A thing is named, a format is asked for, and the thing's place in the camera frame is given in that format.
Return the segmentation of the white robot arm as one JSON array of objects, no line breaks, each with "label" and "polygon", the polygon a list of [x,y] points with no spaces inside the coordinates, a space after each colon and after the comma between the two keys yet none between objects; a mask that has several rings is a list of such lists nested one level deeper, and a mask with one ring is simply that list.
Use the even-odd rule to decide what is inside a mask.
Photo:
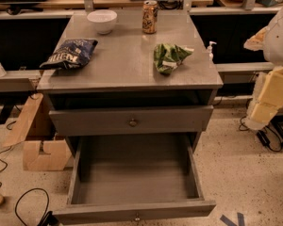
[{"label": "white robot arm", "polygon": [[268,125],[283,106],[283,7],[266,27],[244,44],[249,50],[258,50],[259,46],[264,58],[275,67],[257,78],[245,119],[251,130],[261,130]]}]

